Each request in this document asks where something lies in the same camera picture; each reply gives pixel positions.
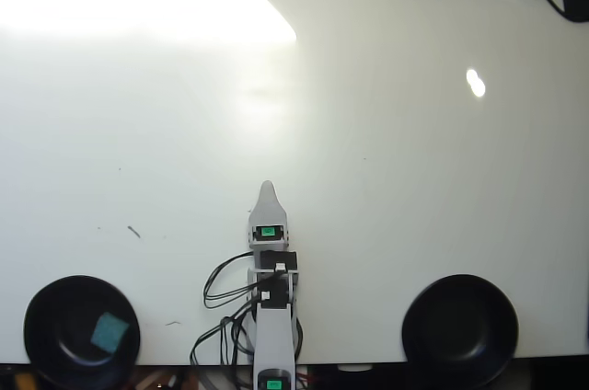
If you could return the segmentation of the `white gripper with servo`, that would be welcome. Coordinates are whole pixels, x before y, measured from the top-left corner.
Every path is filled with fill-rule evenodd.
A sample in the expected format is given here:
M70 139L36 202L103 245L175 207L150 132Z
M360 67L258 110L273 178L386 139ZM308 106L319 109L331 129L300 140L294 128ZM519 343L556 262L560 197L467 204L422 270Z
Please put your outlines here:
M288 249L287 214L270 180L262 182L258 200L249 215L248 223L273 224L253 225L250 228L248 244L252 250Z

